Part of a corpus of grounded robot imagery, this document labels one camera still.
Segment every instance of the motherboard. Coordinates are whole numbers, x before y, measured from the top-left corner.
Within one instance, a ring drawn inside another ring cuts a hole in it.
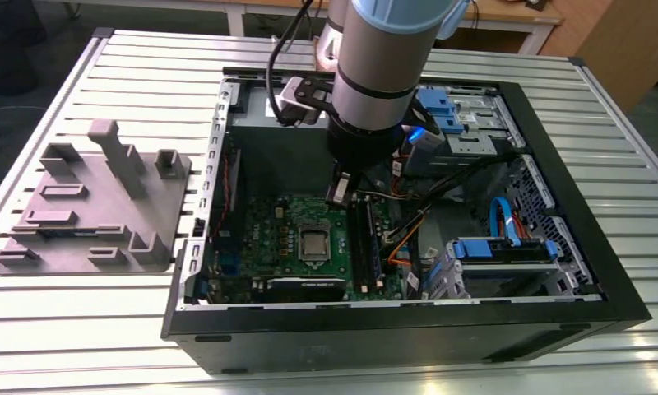
[[[321,299],[332,299],[332,290],[343,295],[339,300],[403,299],[401,275],[397,271],[385,272],[380,259],[380,240],[389,226],[388,204],[381,199],[339,210],[331,209],[321,197],[252,197],[241,253],[216,254],[223,301],[289,302],[295,301],[295,288],[311,287],[327,290],[329,295],[324,296],[313,291]],[[363,232],[371,233],[375,242],[369,246],[375,259],[368,262],[357,262],[364,257],[352,257],[357,244],[363,244],[357,240]],[[272,286],[289,290],[279,291],[280,300],[268,300]]]

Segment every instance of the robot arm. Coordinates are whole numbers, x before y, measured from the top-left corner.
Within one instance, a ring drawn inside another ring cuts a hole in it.
[[[340,206],[363,171],[401,144],[407,120],[428,120],[425,112],[413,114],[415,88],[435,39],[453,34],[469,5],[469,0],[348,1],[332,2],[345,8],[343,21],[337,10],[331,15],[329,28],[344,31],[333,85],[297,77],[281,94],[283,112],[301,114],[299,121],[316,120],[313,109],[329,114],[327,145],[337,167],[327,200]]]

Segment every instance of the gray fixture base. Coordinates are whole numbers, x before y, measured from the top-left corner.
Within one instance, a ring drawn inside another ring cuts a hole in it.
[[[107,156],[80,155],[71,144],[47,148],[47,172],[0,251],[0,275],[164,272],[171,267],[191,161],[172,150],[139,154],[133,146],[125,148],[133,163],[143,164],[135,167],[145,193],[136,199]]]

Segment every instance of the black cable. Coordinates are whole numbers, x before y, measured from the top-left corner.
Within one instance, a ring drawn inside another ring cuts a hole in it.
[[[388,238],[392,239],[395,235],[399,235],[403,231],[412,229],[421,217],[425,216],[427,211],[432,207],[432,201],[444,196],[452,189],[461,186],[465,181],[476,175],[476,173],[488,168],[491,165],[499,163],[507,163],[519,158],[519,153],[508,152],[507,154],[492,156],[488,158],[481,158],[471,165],[465,166],[449,177],[440,179],[429,188],[429,191],[424,194],[420,199],[419,208],[416,214],[411,217],[409,221],[405,221],[404,225],[400,225],[396,230],[393,230]]]
[[[309,38],[308,38],[308,40],[312,41],[312,38],[315,36],[315,32],[313,32],[313,26],[312,26],[312,15],[309,15],[309,12],[305,12],[305,19],[308,20],[308,29],[309,29]]]
[[[280,109],[277,102],[276,102],[276,95],[273,94],[273,81],[272,81],[273,65],[276,64],[277,55],[281,53],[281,49],[283,49],[283,46],[285,45],[285,41],[288,41],[289,35],[292,34],[295,29],[297,28],[297,25],[300,24],[303,17],[308,13],[308,8],[309,8],[309,6],[312,6],[312,2],[313,2],[313,0],[307,0],[303,3],[303,8],[297,12],[297,15],[295,15],[293,21],[288,25],[288,29],[285,29],[285,32],[283,32],[283,37],[276,43],[276,47],[273,48],[273,52],[271,53],[271,57],[268,59],[268,66],[265,67],[265,90],[268,93],[268,98],[269,98],[269,102],[271,102],[271,108],[273,109],[273,114],[276,115],[277,122],[280,122],[280,124],[283,126],[289,126],[291,124],[288,123],[288,121],[285,119],[283,119],[281,109]]]
[[[485,169],[491,165],[496,165],[499,163],[505,163],[513,161],[519,158],[517,152],[508,152],[507,154],[501,154],[497,156],[487,157],[479,159],[471,165],[465,166],[461,170],[459,170],[449,177],[440,179],[433,185],[429,191],[427,191],[425,195],[420,200],[420,207],[424,208],[432,205],[432,200],[435,198],[441,197],[447,192],[449,192],[453,188],[463,185],[467,179],[469,179],[481,169]]]
[[[317,21],[317,18],[320,17],[320,10],[321,10],[321,4],[325,2],[325,0],[320,0],[320,4],[317,5],[317,9],[315,10],[315,20]],[[315,39],[315,31],[313,28],[309,29],[309,40],[312,41]]]
[[[476,19],[475,19],[476,29],[475,29],[475,31],[479,31],[479,26],[481,24],[481,7],[479,6],[477,0],[473,0],[473,7],[476,8]]]

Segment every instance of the table leg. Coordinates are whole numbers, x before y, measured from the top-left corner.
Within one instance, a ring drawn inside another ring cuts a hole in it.
[[[72,2],[64,2],[64,8],[69,19],[77,19],[80,17],[80,5],[76,5]]]
[[[227,6],[227,22],[229,23],[229,35],[244,37],[244,8]]]
[[[533,32],[529,33],[523,44],[523,48],[519,49],[520,55],[539,55],[541,47],[549,38],[551,31],[553,30],[552,25],[537,25]]]

